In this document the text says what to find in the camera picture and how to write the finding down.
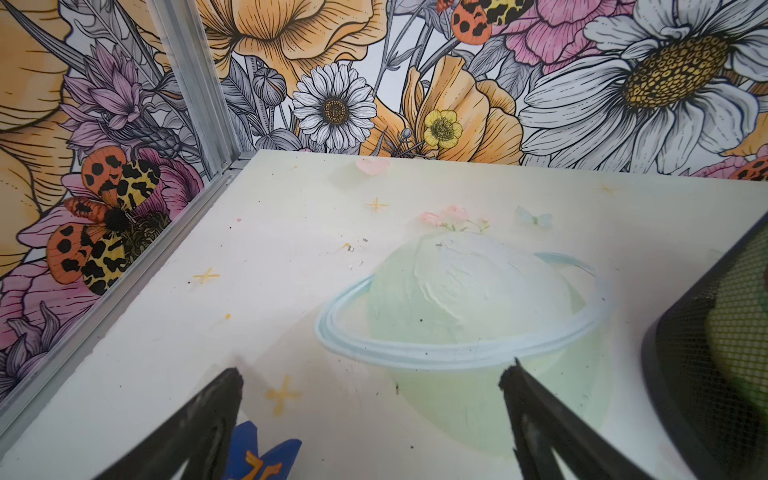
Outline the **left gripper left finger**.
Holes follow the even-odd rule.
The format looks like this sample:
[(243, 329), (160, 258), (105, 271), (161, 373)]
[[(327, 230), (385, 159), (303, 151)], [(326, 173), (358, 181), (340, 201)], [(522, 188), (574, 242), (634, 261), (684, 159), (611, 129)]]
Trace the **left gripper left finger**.
[(99, 479), (221, 479), (239, 406), (243, 378), (223, 370), (184, 406)]

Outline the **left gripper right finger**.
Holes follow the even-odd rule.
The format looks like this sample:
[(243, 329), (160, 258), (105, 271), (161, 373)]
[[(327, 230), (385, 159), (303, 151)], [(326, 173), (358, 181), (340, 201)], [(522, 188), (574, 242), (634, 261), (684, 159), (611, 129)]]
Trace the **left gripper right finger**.
[(499, 381), (525, 479), (562, 479), (563, 460), (578, 479), (647, 479), (519, 363)]

